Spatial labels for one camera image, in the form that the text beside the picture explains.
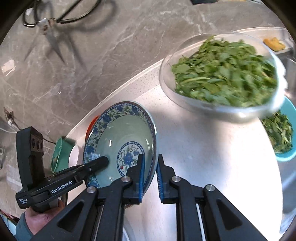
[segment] green vegetable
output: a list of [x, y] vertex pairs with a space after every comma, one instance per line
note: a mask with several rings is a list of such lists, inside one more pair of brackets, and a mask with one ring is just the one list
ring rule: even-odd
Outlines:
[[171, 69], [177, 93], [215, 105], [262, 105], [277, 87], [275, 68], [243, 40], [229, 43], [211, 37]]
[[265, 118], [261, 122], [275, 153], [285, 153], [292, 149], [293, 129], [286, 115], [281, 114], [279, 110], [272, 117]]

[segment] sleeve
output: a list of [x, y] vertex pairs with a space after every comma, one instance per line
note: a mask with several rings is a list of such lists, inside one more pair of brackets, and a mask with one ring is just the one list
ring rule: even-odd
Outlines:
[[15, 228], [15, 238], [17, 239], [17, 241], [29, 241], [32, 237], [33, 234], [28, 228], [25, 219], [25, 213], [23, 213]]

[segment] silver bolt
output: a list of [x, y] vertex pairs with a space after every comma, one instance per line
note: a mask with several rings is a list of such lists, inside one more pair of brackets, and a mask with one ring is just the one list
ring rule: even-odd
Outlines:
[[212, 191], [214, 191], [215, 190], [215, 187], [213, 186], [213, 185], [211, 185], [211, 184], [209, 184], [209, 185], [206, 185], [206, 187], [205, 187], [209, 192], [212, 192]]
[[131, 178], [130, 178], [129, 176], [124, 176], [124, 177], [121, 178], [121, 180], [122, 180], [124, 183], [128, 183], [128, 182], [131, 180]]
[[172, 177], [172, 181], [173, 181], [174, 183], [180, 182], [180, 181], [181, 181], [181, 177], [173, 176], [173, 177]]
[[94, 192], [96, 191], [96, 187], [94, 187], [94, 186], [90, 186], [90, 187], [88, 187], [88, 188], [86, 189], [86, 191], [87, 191], [88, 193], [94, 193]]

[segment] green cup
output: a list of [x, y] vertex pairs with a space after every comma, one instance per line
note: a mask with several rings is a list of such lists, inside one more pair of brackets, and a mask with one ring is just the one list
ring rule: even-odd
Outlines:
[[65, 139], [59, 138], [52, 155], [52, 173], [57, 173], [69, 167], [69, 156], [73, 145]]

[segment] metal sink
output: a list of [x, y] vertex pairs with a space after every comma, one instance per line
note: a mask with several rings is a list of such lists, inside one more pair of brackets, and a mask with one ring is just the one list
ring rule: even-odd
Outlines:
[[[293, 60], [293, 51], [280, 53], [278, 57], [286, 68], [286, 96], [296, 106], [296, 62]], [[289, 162], [278, 162], [278, 165], [283, 187], [283, 218], [280, 230], [282, 234], [296, 215], [296, 157]]]

